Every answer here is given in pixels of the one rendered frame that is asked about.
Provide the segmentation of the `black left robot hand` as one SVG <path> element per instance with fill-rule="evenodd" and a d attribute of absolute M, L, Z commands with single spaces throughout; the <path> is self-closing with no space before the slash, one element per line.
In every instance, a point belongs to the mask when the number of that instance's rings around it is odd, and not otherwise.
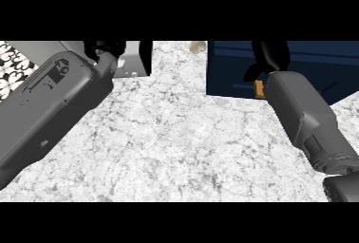
<path fill-rule="evenodd" d="M 84 41 L 84 53 L 92 60 L 98 60 L 95 51 L 109 52 L 115 58 L 123 54 L 125 41 Z"/>

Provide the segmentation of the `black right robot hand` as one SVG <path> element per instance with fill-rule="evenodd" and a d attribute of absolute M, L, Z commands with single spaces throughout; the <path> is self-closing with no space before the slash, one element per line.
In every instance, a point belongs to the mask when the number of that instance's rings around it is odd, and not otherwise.
<path fill-rule="evenodd" d="M 289 66 L 289 47 L 286 41 L 252 41 L 251 46 L 255 62 L 245 71 L 245 83 L 253 82 L 261 73 L 268 74 L 273 71 L 286 71 Z"/>

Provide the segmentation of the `dark blue open drawer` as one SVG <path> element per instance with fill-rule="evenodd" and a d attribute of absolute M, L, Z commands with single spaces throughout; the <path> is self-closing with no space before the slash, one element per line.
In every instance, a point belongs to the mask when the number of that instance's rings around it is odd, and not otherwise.
<path fill-rule="evenodd" d="M 301 73 L 327 104 L 359 91 L 359 41 L 287 41 L 289 71 Z M 206 42 L 206 94 L 253 99 L 242 81 L 255 62 L 249 41 Z"/>

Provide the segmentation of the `orange can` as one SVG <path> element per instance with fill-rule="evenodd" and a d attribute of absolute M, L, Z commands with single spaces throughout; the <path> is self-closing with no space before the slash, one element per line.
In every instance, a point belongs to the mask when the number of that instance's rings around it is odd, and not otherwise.
<path fill-rule="evenodd" d="M 253 94 L 256 99 L 264 99 L 264 94 L 262 94 L 262 81 L 255 80 L 253 81 Z"/>

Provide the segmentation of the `pale grey appliance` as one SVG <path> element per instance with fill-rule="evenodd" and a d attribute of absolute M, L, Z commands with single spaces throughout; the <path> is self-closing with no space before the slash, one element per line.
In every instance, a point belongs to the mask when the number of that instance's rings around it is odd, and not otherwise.
<path fill-rule="evenodd" d="M 92 65 L 85 56 L 81 41 L 8 41 L 10 46 L 23 54 L 35 65 L 57 52 L 70 50 Z M 115 78 L 146 77 L 152 73 L 152 41 L 126 41 L 123 54 L 118 61 Z"/>

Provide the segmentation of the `small beige object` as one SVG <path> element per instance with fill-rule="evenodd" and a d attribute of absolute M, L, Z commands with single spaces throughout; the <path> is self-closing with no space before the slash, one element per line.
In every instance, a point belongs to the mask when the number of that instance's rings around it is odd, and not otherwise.
<path fill-rule="evenodd" d="M 206 50 L 206 42 L 205 41 L 191 41 L 188 44 L 188 51 L 193 54 L 197 54 L 199 52 Z"/>

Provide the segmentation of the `black and white patterned cloth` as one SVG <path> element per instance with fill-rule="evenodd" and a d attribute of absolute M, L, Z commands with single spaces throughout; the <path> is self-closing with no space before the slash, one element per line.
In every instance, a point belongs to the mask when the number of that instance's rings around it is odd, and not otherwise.
<path fill-rule="evenodd" d="M 0 102 L 7 99 L 36 69 L 38 66 L 10 44 L 0 41 Z"/>

